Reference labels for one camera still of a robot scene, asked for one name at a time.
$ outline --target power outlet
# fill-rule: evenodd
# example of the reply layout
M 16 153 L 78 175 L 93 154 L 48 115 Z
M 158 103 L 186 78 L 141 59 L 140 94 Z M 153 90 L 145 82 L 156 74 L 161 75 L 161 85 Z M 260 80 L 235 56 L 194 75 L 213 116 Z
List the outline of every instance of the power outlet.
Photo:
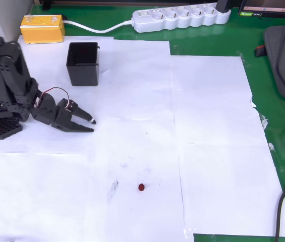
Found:
M 138 10 L 132 14 L 132 26 L 137 32 L 144 33 L 225 24 L 229 20 L 231 10 L 220 13 L 215 7 L 216 3 Z

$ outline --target electronic device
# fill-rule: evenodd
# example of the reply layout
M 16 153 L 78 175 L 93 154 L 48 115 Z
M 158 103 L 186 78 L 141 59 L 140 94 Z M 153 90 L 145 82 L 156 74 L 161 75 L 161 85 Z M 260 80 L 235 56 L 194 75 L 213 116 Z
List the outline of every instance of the electronic device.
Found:
M 243 0 L 240 16 L 285 18 L 285 0 Z M 271 26 L 264 33 L 265 46 L 256 55 L 268 55 L 278 91 L 285 97 L 285 26 Z
M 285 18 L 285 0 L 244 0 L 240 16 Z

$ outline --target red object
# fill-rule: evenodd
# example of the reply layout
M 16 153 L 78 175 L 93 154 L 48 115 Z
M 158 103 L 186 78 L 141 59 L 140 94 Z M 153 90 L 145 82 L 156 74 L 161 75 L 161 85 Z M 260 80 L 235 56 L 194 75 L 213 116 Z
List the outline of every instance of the red object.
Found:
M 143 184 L 140 184 L 140 185 L 138 186 L 138 189 L 139 189 L 139 191 L 143 191 L 143 190 L 144 190 L 144 185 L 143 185 Z

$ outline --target green table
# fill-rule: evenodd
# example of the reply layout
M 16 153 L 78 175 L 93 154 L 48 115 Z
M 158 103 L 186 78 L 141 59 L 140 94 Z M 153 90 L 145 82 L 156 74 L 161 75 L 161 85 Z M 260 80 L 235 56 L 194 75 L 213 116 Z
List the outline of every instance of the green table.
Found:
M 96 7 L 53 5 L 48 12 L 34 5 L 31 14 L 64 14 L 69 20 L 93 29 L 107 29 L 125 20 L 130 20 L 132 12 L 153 7 Z M 170 42 L 172 55 L 224 55 L 240 56 L 253 93 L 253 102 L 260 114 L 268 119 L 265 135 L 274 145 L 271 152 L 281 186 L 285 187 L 285 98 L 282 98 L 274 82 L 268 58 L 254 57 L 254 49 L 263 45 L 265 29 L 273 25 L 285 25 L 285 19 L 271 21 L 254 17 L 239 17 L 238 9 L 233 9 L 225 25 L 201 26 L 198 28 L 162 30 L 160 32 L 137 33 L 132 27 L 124 26 L 106 34 L 95 34 L 75 26 L 66 25 L 66 35 L 114 36 L 122 40 L 165 40 Z M 249 237 L 231 235 L 194 236 L 195 241 L 211 242 L 269 242 L 273 237 Z

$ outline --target black container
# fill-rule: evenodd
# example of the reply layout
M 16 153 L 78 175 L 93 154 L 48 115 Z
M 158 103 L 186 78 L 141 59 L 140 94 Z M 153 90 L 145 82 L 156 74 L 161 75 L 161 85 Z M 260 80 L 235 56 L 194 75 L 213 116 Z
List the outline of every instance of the black container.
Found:
M 97 86 L 98 48 L 97 42 L 70 43 L 66 67 L 73 86 Z

